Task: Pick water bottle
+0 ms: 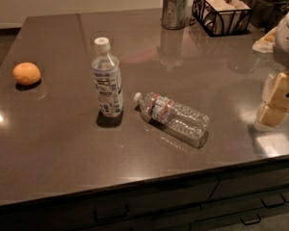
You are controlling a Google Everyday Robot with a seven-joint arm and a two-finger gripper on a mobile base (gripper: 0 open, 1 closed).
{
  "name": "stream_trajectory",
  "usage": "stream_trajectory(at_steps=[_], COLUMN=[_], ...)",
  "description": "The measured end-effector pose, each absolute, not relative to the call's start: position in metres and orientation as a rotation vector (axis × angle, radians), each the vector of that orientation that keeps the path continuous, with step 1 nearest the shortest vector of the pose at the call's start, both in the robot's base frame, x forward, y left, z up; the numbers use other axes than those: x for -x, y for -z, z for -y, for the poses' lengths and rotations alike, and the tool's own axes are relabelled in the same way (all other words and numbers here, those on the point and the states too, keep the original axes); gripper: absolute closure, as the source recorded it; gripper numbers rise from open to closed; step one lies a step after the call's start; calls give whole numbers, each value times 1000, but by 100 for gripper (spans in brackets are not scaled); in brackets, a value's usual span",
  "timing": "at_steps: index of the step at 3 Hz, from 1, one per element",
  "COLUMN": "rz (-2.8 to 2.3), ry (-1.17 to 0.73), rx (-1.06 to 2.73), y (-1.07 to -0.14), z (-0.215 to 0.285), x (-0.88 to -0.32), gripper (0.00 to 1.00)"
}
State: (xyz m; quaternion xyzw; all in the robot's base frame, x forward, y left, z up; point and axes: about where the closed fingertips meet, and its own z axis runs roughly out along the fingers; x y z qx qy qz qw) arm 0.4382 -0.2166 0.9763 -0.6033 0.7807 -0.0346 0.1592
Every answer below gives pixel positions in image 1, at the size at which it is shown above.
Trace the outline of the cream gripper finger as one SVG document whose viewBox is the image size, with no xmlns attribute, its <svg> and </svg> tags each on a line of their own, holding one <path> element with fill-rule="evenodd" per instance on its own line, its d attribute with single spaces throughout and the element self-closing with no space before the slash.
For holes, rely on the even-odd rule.
<svg viewBox="0 0 289 231">
<path fill-rule="evenodd" d="M 285 112 L 274 109 L 262 102 L 257 111 L 256 122 L 268 127 L 277 127 L 286 117 Z"/>
</svg>

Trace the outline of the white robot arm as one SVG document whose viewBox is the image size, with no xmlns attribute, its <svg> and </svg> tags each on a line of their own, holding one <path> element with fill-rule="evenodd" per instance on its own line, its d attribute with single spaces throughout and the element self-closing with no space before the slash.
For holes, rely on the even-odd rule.
<svg viewBox="0 0 289 231">
<path fill-rule="evenodd" d="M 265 82 L 254 122 L 258 131 L 275 129 L 289 115 L 289 12 L 276 27 L 273 55 L 285 69 L 277 76 L 270 74 Z"/>
</svg>

